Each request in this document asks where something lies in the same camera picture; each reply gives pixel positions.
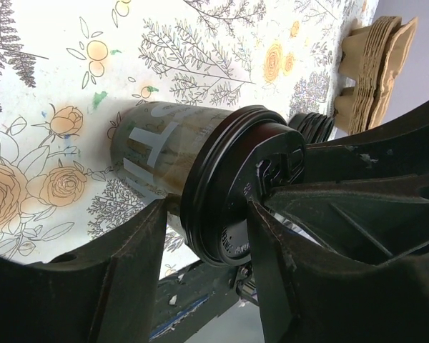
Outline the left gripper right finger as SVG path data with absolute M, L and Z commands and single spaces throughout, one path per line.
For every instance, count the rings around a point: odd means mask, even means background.
M 357 262 L 254 202 L 247 231 L 266 342 L 429 342 L 429 255 Z

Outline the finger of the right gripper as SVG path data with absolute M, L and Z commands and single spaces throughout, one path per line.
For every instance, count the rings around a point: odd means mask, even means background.
M 429 174 L 295 184 L 274 190 L 265 206 L 359 262 L 429 253 Z
M 306 147 L 304 183 L 429 174 L 429 100 L 360 134 Z

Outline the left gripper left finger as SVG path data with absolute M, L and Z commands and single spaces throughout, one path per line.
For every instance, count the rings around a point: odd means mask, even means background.
M 0 257 L 0 342 L 147 342 L 166 223 L 157 200 L 48 263 Z

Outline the dark coffee cup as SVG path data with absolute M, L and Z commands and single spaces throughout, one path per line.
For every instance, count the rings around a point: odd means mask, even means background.
M 117 177 L 146 205 L 168 194 L 181 195 L 204 143 L 231 113 L 164 101 L 130 109 L 110 147 Z

